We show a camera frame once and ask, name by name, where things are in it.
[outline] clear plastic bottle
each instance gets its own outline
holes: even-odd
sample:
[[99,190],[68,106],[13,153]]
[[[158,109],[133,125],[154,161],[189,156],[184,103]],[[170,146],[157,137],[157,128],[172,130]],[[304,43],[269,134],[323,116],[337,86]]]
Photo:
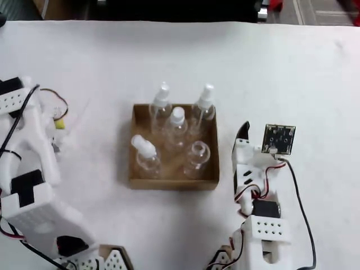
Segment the clear plastic bottle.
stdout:
[[184,150],[187,127],[184,109],[175,107],[165,124],[165,148],[169,152],[178,153]]
[[202,141],[188,147],[184,164],[184,174],[190,179],[201,179],[210,159],[210,148]]
[[131,144],[137,150],[136,162],[140,168],[140,177],[144,179],[160,178],[161,161],[155,146],[141,135],[134,135]]
[[189,135],[196,136],[205,132],[211,120],[215,116],[215,107],[213,105],[214,87],[207,84],[201,93],[197,103],[192,105]]
[[154,101],[149,106],[152,134],[164,134],[164,125],[167,118],[170,117],[172,109],[173,106],[169,102],[169,86],[163,82]]

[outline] floor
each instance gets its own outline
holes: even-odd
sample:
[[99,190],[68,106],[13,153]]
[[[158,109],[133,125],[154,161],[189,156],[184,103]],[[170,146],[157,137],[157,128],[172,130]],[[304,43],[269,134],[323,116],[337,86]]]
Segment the floor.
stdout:
[[351,0],[284,0],[280,13],[267,23],[298,25],[353,25],[358,11]]

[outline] white tablecloth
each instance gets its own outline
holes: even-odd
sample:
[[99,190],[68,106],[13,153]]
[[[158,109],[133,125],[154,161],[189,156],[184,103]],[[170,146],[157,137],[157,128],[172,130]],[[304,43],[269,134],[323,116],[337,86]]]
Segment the white tablecloth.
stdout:
[[[297,126],[290,160],[314,234],[318,269],[357,269],[360,29],[244,23],[8,22],[0,77],[30,75],[70,106],[57,192],[89,220],[98,241],[122,245],[135,269],[202,269],[242,218],[233,202],[231,149],[250,121]],[[220,183],[212,192],[128,188],[129,121],[166,80],[193,103],[217,89]],[[279,174],[294,268],[311,246],[287,168]],[[2,269],[51,269],[0,236]]]

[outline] white bottle cap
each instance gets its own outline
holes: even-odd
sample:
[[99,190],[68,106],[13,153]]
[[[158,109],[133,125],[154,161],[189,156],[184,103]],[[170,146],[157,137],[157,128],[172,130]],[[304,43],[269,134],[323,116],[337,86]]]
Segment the white bottle cap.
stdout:
[[181,107],[175,107],[170,116],[173,125],[182,125],[185,121],[185,111]]
[[169,103],[169,86],[163,82],[158,93],[156,94],[153,104],[157,107],[165,107]]
[[151,142],[145,140],[141,135],[134,135],[131,139],[131,144],[146,159],[156,155],[155,146]]
[[211,107],[213,102],[213,92],[214,92],[214,86],[211,84],[207,84],[204,87],[204,90],[201,93],[201,96],[199,100],[197,101],[197,104],[200,108],[207,110]]

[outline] black wire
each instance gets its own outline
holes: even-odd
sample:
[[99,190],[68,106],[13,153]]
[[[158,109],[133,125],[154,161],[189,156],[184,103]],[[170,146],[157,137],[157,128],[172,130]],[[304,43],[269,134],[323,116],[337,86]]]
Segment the black wire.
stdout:
[[8,150],[8,149],[4,149],[4,150],[0,150],[1,152],[6,152],[6,153],[12,153],[14,154],[15,156],[17,156],[18,159],[20,159],[20,161],[22,160],[22,157],[15,151],[11,151],[11,150]]
[[72,261],[68,260],[67,263],[70,263],[74,267],[75,270],[78,270],[77,265],[75,263],[73,263]]
[[298,201],[299,201],[299,205],[300,205],[300,210],[301,213],[303,214],[304,220],[305,220],[305,224],[306,227],[308,229],[308,233],[309,233],[309,237],[310,237],[310,242],[311,242],[311,248],[312,248],[312,253],[313,253],[313,265],[312,266],[305,266],[305,267],[300,267],[298,268],[298,270],[311,270],[311,269],[315,269],[316,268],[316,250],[315,250],[315,244],[314,244],[314,238],[313,238],[313,234],[311,233],[311,228],[308,222],[308,218],[305,215],[305,211],[303,208],[303,204],[302,201],[300,199],[300,193],[299,193],[299,187],[298,187],[298,183],[296,181],[296,177],[295,177],[295,173],[294,170],[290,164],[290,162],[287,159],[278,159],[281,161],[284,161],[287,163],[287,165],[289,166],[290,172],[292,174],[292,178],[294,180],[294,185],[295,185],[295,192],[296,192],[296,196],[298,197]]
[[[19,235],[19,233],[17,232],[17,229],[11,225],[10,223],[8,223],[10,226],[10,229],[12,230],[14,235]],[[67,268],[65,268],[64,266],[62,266],[60,263],[57,263],[56,261],[54,261],[53,259],[49,258],[48,256],[46,256],[45,254],[41,253],[39,250],[37,250],[36,248],[30,246],[29,244],[27,244],[24,241],[20,241],[20,243],[26,247],[27,249],[29,249],[30,251],[32,251],[33,253],[37,254],[38,256],[40,256],[41,258],[43,258],[44,260],[48,261],[49,263],[51,263],[53,266],[56,266],[58,269],[60,270],[68,270]]]
[[[16,126],[18,125],[22,115],[23,115],[23,112],[25,110],[25,107],[27,106],[32,94],[35,92],[36,89],[39,88],[39,84],[35,85],[35,87],[33,87],[30,92],[28,93],[28,95],[26,96],[25,100],[24,100],[24,103],[22,104],[21,108],[20,108],[20,111],[19,111],[19,114],[18,116],[16,117],[9,133],[7,134],[4,142],[2,143],[2,146],[0,147],[0,158],[2,156],[2,154],[4,152],[11,152],[13,153],[14,155],[16,156],[19,156],[21,158],[21,156],[19,154],[17,154],[16,152],[13,152],[13,151],[10,151],[10,150],[6,150],[6,146],[7,144],[9,143],[9,140],[11,139],[11,136],[13,135],[15,129],[16,129]],[[16,228],[11,225],[9,223],[9,226],[10,226],[10,229],[13,231],[13,234],[16,235],[16,236],[19,236],[19,233],[17,232]],[[30,246],[29,244],[27,244],[25,241],[20,241],[21,244],[26,247],[27,249],[29,249],[30,251],[32,251],[33,253],[37,254],[38,256],[40,256],[41,258],[43,258],[44,260],[48,261],[49,263],[53,264],[54,266],[56,266],[58,269],[60,270],[68,270],[67,268],[65,268],[64,266],[62,266],[60,263],[57,263],[56,261],[54,261],[53,259],[49,258],[48,256],[46,256],[45,254],[41,253],[39,250],[37,250],[36,248]]]
[[7,134],[4,142],[2,143],[2,146],[0,147],[0,158],[1,158],[2,154],[5,152],[5,148],[6,148],[7,144],[9,143],[9,140],[11,139],[11,136],[12,136],[12,134],[14,133],[14,131],[15,131],[15,129],[16,129],[16,126],[17,126],[17,124],[19,123],[19,121],[20,121],[20,119],[21,119],[21,117],[22,117],[22,115],[23,115],[23,112],[24,112],[25,107],[27,106],[27,104],[28,104],[28,102],[29,102],[29,99],[31,98],[31,96],[32,96],[32,94],[35,92],[35,90],[39,88],[39,86],[40,86],[39,84],[35,85],[35,87],[33,87],[33,88],[30,90],[30,92],[28,93],[28,95],[26,96],[26,98],[25,98],[25,100],[24,100],[24,103],[23,103],[22,106],[21,106],[21,109],[20,109],[20,111],[19,111],[18,116],[16,117],[16,119],[15,119],[15,121],[14,121],[14,123],[13,123],[13,125],[12,125],[12,127],[11,127],[11,129],[10,129],[10,131],[9,131],[9,133]]

